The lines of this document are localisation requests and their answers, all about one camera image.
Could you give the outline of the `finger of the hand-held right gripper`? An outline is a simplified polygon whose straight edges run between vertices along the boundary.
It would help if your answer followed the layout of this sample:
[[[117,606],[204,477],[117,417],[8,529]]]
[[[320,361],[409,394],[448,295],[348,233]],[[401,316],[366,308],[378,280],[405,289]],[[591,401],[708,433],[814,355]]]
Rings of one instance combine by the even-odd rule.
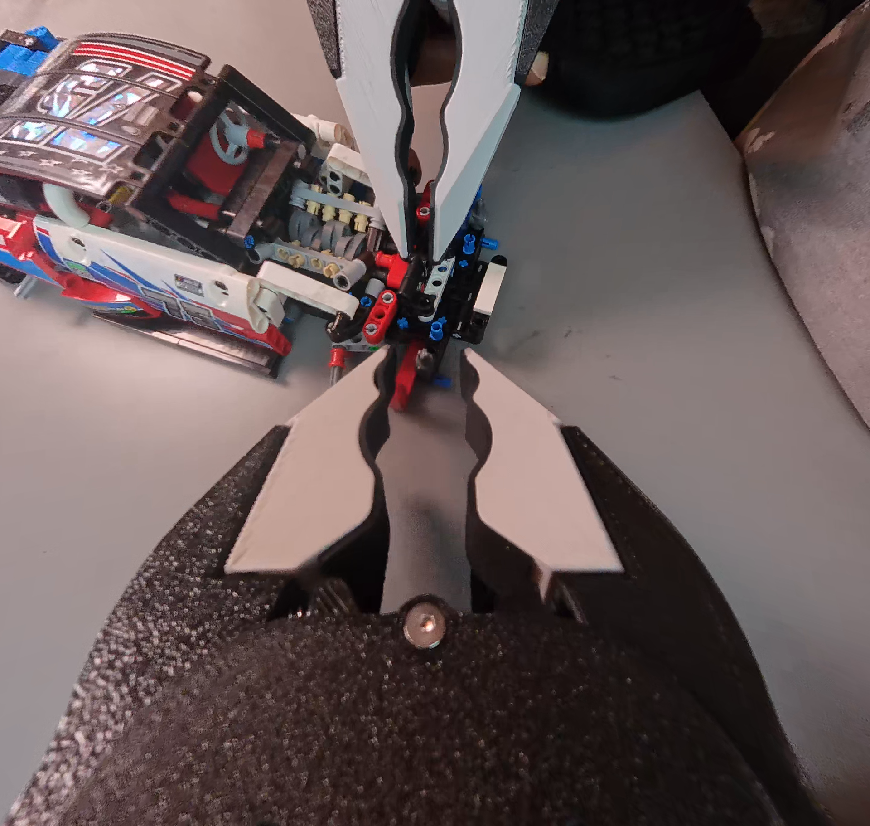
[[[397,69],[397,37],[411,0],[334,0],[344,110],[402,258],[408,258],[410,184],[400,160],[411,106]]]
[[[441,110],[444,159],[432,192],[431,258],[440,261],[482,184],[520,94],[517,65],[529,0],[432,0],[458,44]]]

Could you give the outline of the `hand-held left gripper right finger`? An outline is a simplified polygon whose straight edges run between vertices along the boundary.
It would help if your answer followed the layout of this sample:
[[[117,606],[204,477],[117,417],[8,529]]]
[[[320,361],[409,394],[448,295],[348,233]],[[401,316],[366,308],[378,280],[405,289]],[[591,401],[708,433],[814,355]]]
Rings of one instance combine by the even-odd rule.
[[[499,596],[539,592],[560,573],[624,573],[563,423],[473,349],[461,354],[469,480],[466,554]]]

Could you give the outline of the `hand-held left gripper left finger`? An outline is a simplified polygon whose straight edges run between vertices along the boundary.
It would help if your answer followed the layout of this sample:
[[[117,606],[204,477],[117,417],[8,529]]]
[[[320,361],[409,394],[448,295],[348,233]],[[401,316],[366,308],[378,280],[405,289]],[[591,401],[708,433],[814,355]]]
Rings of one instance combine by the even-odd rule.
[[[374,519],[395,375],[396,353],[386,345],[287,421],[226,573],[299,573]]]

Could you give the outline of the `toy brick race car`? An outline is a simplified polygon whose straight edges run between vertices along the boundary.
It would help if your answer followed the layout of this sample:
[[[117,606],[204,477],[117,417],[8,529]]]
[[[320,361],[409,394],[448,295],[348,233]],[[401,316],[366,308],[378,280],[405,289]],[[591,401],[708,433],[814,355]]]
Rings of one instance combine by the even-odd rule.
[[[409,255],[342,125],[296,116],[231,66],[155,38],[48,28],[1,41],[2,282],[38,281],[101,320],[277,377],[290,323],[320,316],[331,382],[394,344],[392,406],[446,385],[452,341],[479,344],[507,260],[478,194],[444,257]]]

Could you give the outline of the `grey desk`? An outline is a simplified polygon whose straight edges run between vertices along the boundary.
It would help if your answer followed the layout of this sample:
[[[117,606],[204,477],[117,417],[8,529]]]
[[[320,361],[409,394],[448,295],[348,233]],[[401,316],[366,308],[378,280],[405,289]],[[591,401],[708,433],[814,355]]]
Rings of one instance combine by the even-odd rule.
[[[524,92],[484,184],[509,260],[482,356],[579,426],[680,530],[838,824],[868,824],[868,430],[756,231],[704,98],[613,123]],[[328,384],[2,289],[2,818],[93,641],[187,510]]]

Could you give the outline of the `person's right hand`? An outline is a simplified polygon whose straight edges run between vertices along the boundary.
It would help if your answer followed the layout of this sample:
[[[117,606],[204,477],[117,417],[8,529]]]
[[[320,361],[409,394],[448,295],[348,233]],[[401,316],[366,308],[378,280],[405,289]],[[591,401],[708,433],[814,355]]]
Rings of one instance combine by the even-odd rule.
[[[456,64],[456,39],[452,29],[437,22],[430,24],[419,45],[416,63],[409,66],[411,87],[450,83]],[[547,78],[550,55],[539,50],[532,61],[523,85],[536,87]]]

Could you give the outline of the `black mesh chair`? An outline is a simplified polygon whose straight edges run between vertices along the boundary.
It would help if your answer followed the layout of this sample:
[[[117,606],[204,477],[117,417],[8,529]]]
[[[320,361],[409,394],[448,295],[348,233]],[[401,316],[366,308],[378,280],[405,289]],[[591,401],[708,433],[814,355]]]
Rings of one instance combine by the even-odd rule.
[[[648,112],[738,74],[761,38],[745,0],[560,0],[541,89],[582,116]]]

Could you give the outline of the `person's pale patterned sweatshirt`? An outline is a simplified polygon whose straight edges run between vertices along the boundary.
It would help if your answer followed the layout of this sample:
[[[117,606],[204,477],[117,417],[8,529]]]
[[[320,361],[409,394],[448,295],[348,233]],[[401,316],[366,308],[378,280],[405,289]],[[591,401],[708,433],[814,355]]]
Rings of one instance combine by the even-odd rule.
[[[839,21],[735,142],[767,252],[869,422],[869,2]]]

